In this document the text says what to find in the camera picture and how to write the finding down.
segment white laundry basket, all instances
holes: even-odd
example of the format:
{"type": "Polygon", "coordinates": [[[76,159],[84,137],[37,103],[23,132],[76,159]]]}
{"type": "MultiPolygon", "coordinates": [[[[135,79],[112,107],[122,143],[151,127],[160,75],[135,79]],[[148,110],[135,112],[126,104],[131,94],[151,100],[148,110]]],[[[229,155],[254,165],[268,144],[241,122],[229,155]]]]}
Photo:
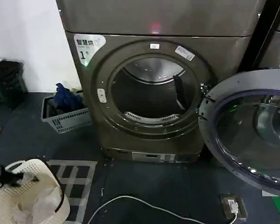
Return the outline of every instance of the white laundry basket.
{"type": "MultiPolygon", "coordinates": [[[[39,182],[22,184],[18,188],[4,186],[0,189],[0,224],[16,224],[13,219],[13,209],[19,202],[34,202],[38,194],[45,188],[53,186],[60,188],[59,180],[52,174],[47,164],[38,159],[14,162],[6,167],[20,164],[14,173],[29,171],[37,176],[39,182]]],[[[69,200],[60,188],[61,202],[55,213],[44,224],[62,224],[70,213],[69,200]]]]}

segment black bin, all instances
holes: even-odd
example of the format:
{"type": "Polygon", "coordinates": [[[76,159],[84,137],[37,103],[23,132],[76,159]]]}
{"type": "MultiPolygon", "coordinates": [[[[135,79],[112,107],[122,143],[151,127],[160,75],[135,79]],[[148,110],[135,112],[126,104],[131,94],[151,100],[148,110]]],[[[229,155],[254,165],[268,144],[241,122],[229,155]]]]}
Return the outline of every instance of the black bin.
{"type": "Polygon", "coordinates": [[[22,63],[0,61],[0,103],[5,103],[9,109],[22,102],[27,93],[22,75],[22,63]]]}

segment power outlet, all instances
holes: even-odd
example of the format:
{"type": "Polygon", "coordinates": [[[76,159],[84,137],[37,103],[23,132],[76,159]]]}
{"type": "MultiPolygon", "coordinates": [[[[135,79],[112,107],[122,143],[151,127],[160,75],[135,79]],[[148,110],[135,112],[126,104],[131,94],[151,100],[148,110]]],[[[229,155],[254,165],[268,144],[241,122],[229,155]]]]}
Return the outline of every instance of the power outlet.
{"type": "Polygon", "coordinates": [[[238,195],[220,195],[220,199],[224,214],[227,219],[234,218],[234,214],[230,211],[228,200],[234,200],[236,203],[238,203],[238,219],[244,221],[247,219],[247,211],[245,209],[243,200],[238,195]]]}

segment white wall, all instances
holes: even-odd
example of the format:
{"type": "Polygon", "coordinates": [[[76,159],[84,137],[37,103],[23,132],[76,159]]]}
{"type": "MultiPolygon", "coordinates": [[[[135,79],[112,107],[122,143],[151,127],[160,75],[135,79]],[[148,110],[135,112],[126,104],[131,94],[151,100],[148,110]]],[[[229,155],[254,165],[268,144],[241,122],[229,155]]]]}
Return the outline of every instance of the white wall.
{"type": "Polygon", "coordinates": [[[81,86],[55,0],[0,0],[0,58],[25,63],[30,92],[81,86]]]}

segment washer door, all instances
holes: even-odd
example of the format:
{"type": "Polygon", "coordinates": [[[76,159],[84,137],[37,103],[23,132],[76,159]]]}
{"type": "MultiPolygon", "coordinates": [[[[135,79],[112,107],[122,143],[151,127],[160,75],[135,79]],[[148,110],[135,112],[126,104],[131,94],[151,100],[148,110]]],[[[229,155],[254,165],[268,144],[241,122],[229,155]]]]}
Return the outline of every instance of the washer door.
{"type": "Polygon", "coordinates": [[[206,145],[226,168],[280,195],[280,69],[219,83],[203,100],[198,120],[206,145]]]}

